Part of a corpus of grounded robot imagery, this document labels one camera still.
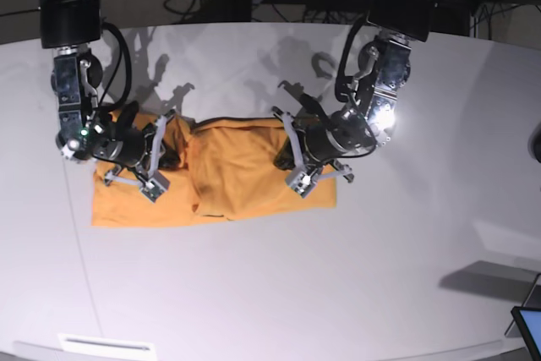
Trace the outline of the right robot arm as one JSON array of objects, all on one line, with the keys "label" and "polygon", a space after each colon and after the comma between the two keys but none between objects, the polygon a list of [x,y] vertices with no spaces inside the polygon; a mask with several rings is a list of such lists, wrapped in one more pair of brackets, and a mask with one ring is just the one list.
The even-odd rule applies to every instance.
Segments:
[{"label": "right robot arm", "polygon": [[[172,159],[164,136],[175,112],[161,115],[142,129],[135,127],[139,103],[128,101],[133,80],[128,44],[119,28],[101,17],[101,0],[39,1],[41,44],[55,52],[51,85],[58,108],[56,144],[62,156],[75,162],[109,163],[105,185],[134,185],[156,202],[170,186],[159,167]],[[117,40],[125,69],[123,93],[110,105],[98,91],[103,68],[90,49],[91,42],[105,31]]]}]

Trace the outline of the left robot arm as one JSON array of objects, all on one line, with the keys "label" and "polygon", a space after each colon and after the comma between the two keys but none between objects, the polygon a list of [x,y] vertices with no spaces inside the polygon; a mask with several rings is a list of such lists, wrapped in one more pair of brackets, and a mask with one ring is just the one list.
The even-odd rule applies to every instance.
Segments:
[{"label": "left robot arm", "polygon": [[438,0],[372,0],[347,34],[334,91],[342,108],[328,114],[299,84],[283,81],[306,118],[278,107],[287,141],[274,160],[287,172],[286,184],[305,198],[327,178],[352,182],[346,159],[373,154],[389,143],[396,126],[398,91],[411,74],[411,44],[425,42]]}]

